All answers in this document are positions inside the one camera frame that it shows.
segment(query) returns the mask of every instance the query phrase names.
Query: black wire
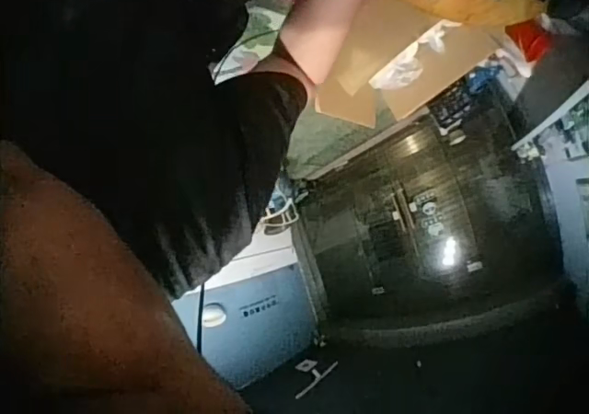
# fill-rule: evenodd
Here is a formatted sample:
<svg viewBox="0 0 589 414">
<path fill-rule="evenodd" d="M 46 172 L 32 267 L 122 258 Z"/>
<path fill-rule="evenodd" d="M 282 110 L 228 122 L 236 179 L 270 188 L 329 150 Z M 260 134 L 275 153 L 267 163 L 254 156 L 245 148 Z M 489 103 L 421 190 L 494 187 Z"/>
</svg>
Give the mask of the black wire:
<svg viewBox="0 0 589 414">
<path fill-rule="evenodd" d="M 270 34 L 274 34 L 276 32 L 278 32 L 279 29 L 272 29 L 272 30 L 267 30 L 265 32 L 261 32 L 260 34 L 256 34 L 253 35 L 247 39 L 244 39 L 242 41 L 240 41 L 239 43 L 236 43 L 230 50 L 229 52 L 225 55 L 225 57 L 223 57 L 223 60 L 221 60 L 219 62 L 219 66 L 217 67 L 217 71 L 214 73 L 213 76 L 213 81 L 216 84 L 217 83 L 217 79 L 219 78 L 219 75 L 221 74 L 221 70 L 223 69 L 223 65 L 225 64 L 225 62 L 227 61 L 227 59 L 229 58 L 229 55 L 231 55 L 233 53 L 233 51 L 241 46 L 243 46 L 244 44 L 248 43 L 249 41 L 258 39 L 260 37 L 264 37 L 266 35 L 270 35 Z"/>
<path fill-rule="evenodd" d="M 204 284 L 201 285 L 201 293 L 199 294 L 199 313 L 196 321 L 196 351 L 202 354 L 202 312 L 204 311 Z"/>
</svg>

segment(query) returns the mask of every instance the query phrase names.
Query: person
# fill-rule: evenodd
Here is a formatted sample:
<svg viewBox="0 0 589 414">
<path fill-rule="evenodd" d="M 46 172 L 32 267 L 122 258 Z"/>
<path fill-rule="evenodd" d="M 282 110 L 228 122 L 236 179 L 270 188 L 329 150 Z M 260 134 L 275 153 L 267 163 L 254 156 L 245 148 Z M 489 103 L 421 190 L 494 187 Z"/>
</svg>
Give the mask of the person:
<svg viewBox="0 0 589 414">
<path fill-rule="evenodd" d="M 251 240 L 362 0 L 298 0 L 274 52 L 218 86 L 211 0 L 1 2 L 5 393 L 18 411 L 248 412 L 169 300 Z"/>
</svg>

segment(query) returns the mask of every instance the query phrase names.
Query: oval light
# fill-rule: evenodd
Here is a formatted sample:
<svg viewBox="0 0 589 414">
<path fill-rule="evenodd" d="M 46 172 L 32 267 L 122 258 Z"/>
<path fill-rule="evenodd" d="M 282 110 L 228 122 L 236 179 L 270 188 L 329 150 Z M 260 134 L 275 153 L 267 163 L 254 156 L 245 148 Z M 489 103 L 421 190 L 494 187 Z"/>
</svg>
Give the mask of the oval light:
<svg viewBox="0 0 589 414">
<path fill-rule="evenodd" d="M 206 328 L 219 327 L 227 320 L 227 313 L 222 305 L 208 304 L 202 310 L 202 326 Z"/>
</svg>

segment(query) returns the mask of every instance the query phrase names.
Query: cardboard box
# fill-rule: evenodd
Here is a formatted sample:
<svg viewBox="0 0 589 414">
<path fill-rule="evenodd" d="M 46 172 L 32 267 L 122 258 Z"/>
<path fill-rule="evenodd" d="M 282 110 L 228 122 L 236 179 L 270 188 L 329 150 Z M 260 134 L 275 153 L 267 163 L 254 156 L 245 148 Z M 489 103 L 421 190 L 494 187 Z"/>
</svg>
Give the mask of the cardboard box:
<svg viewBox="0 0 589 414">
<path fill-rule="evenodd" d="M 374 128 L 375 90 L 368 81 L 438 21 L 400 0 L 365 0 L 328 80 L 318 89 L 316 110 Z M 420 47 L 423 73 L 416 81 L 382 91 L 397 120 L 423 107 L 498 48 L 490 34 L 466 26 L 448 30 L 444 43 L 443 54 Z"/>
</svg>

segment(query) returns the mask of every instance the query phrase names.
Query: red object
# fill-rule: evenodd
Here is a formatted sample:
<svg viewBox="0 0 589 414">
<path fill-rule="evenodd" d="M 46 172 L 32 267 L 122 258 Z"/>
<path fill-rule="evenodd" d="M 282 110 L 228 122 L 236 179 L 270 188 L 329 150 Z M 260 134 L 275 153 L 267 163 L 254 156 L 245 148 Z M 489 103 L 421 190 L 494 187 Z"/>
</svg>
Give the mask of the red object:
<svg viewBox="0 0 589 414">
<path fill-rule="evenodd" d="M 538 61 L 550 49 L 550 34 L 534 20 L 508 26 L 505 33 L 522 50 L 528 63 Z"/>
</svg>

